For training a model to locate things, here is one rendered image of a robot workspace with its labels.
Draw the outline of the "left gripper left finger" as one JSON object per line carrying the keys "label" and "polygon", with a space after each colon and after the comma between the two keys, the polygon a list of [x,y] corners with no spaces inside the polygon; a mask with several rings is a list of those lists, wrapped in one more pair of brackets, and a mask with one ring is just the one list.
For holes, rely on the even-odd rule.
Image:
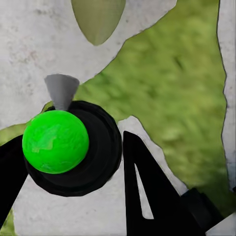
{"label": "left gripper left finger", "polygon": [[0,229],[29,174],[22,139],[20,135],[0,147]]}

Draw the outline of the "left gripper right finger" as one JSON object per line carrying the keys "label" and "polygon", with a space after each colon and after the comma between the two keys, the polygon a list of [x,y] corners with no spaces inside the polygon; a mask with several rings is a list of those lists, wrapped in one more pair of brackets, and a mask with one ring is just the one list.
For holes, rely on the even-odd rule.
{"label": "left gripper right finger", "polygon": [[[127,236],[206,236],[144,141],[124,131],[122,148]],[[142,215],[135,164],[154,219]]]}

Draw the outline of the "insectifuge atomizer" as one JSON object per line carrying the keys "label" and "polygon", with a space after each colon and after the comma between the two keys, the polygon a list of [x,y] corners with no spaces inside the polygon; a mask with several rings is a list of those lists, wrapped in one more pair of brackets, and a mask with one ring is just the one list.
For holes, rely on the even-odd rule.
{"label": "insectifuge atomizer", "polygon": [[50,194],[84,196],[118,171],[123,157],[121,133],[101,106],[73,101],[77,78],[54,74],[45,83],[53,106],[33,118],[24,131],[27,171]]}

